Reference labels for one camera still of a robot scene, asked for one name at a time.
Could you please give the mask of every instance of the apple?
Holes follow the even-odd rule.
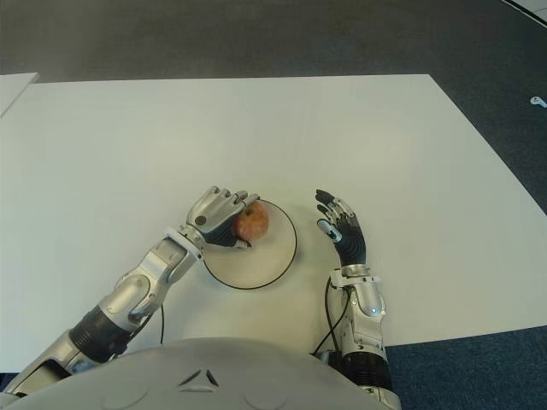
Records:
[[[258,202],[254,201],[233,223],[233,232],[237,237],[247,242],[260,239],[268,231],[268,213]]]

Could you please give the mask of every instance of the white plate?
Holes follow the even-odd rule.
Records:
[[[289,216],[277,205],[260,200],[269,217],[268,232],[250,249],[208,246],[203,259],[209,272],[237,289],[271,284],[289,268],[297,251],[297,233]]]

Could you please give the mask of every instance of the gray carpet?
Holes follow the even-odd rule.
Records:
[[[547,210],[529,103],[547,29],[498,0],[1,0],[0,17],[0,73],[43,82],[429,73]],[[540,409],[546,346],[538,328],[389,356],[406,409]]]

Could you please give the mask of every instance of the robotic arm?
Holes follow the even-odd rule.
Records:
[[[349,298],[338,329],[331,327],[337,351],[329,362],[366,393],[398,410],[401,403],[392,391],[381,330],[384,298],[376,285],[379,279],[365,265],[365,238],[356,214],[343,200],[323,190],[316,191],[315,199],[320,202],[317,209],[326,216],[317,225],[331,238],[341,266],[332,271],[327,286],[338,290],[340,301],[344,293]]]
[[[153,372],[155,376],[151,381],[149,378],[135,380],[143,383],[146,379],[146,383],[154,382],[162,386],[165,396],[160,408],[174,408],[173,403],[178,403],[177,406],[183,402],[195,404],[197,397],[204,398],[199,392],[213,391],[216,394],[207,395],[208,400],[204,400],[200,408],[241,408],[242,397],[252,408],[281,408],[285,404],[287,408],[303,408],[298,406],[298,401],[285,403],[281,395],[283,390],[294,390],[293,399],[300,395],[304,400],[323,395],[315,403],[317,408],[334,408],[329,404],[331,402],[337,406],[354,402],[358,403],[357,406],[363,404],[371,409],[400,410],[399,399],[391,388],[380,327],[385,314],[384,300],[376,286],[378,279],[370,274],[365,265],[366,247],[361,227],[355,213],[344,201],[322,190],[317,191],[316,199],[321,203],[317,208],[326,218],[318,220],[317,225],[331,238],[341,266],[332,272],[326,290],[334,288],[340,296],[340,303],[345,302],[342,304],[346,307],[342,318],[334,326],[327,311],[336,352],[322,352],[317,356],[322,360],[326,358],[324,361],[353,384],[332,369],[317,366],[316,360],[307,355],[278,351],[275,346],[244,339],[230,339],[221,344],[214,339],[200,339],[172,344],[171,349],[163,350],[159,355],[154,354],[154,349],[149,349],[124,356],[125,359],[112,360],[94,372],[84,372],[73,379],[74,383],[59,383],[51,389],[44,389],[122,354],[127,344],[163,304],[171,285],[203,258],[204,244],[249,247],[250,243],[234,236],[232,226],[238,214],[256,199],[258,195],[249,196],[245,191],[231,194],[216,187],[208,190],[188,213],[185,225],[178,230],[167,229],[164,238],[137,267],[120,278],[109,295],[12,380],[0,394],[0,408],[11,403],[14,407],[21,405],[21,408],[74,408],[66,403],[58,406],[60,400],[70,399],[62,393],[57,395],[59,391],[68,392],[71,397],[76,395],[78,401],[86,400],[96,406],[98,401],[94,395],[97,392],[90,386],[102,384],[102,388],[97,389],[104,391],[108,383],[119,383],[130,374]],[[232,360],[225,360],[230,356],[229,352],[235,352],[233,354],[242,361],[241,366],[233,368]],[[188,373],[183,374],[181,367],[187,367]],[[248,372],[247,367],[252,367],[253,372]],[[213,368],[218,382],[210,370]],[[304,377],[308,378],[308,382],[299,385],[297,380],[293,380],[295,375],[298,381]],[[119,385],[115,396],[117,405],[123,398],[140,406],[140,399],[136,400],[133,396],[138,394],[138,397],[144,397],[139,408],[152,408],[145,404],[149,387]],[[241,395],[234,394],[237,390],[241,390]],[[18,401],[20,397],[37,391],[36,395]],[[362,393],[369,397],[362,400]],[[211,404],[213,399],[218,401],[218,406]],[[46,402],[50,407],[43,407]]]
[[[192,207],[186,224],[169,228],[137,267],[123,275],[73,329],[65,331],[0,395],[0,408],[56,381],[122,354],[163,304],[169,288],[202,259],[204,244],[249,247],[232,233],[235,218],[256,194],[210,188]]]

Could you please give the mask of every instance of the black joint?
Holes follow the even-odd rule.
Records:
[[[387,361],[374,353],[348,353],[342,359],[342,374],[358,386],[393,390]]]
[[[95,306],[68,333],[74,345],[91,360],[108,361],[114,354],[122,354],[129,343],[131,333],[121,329]]]

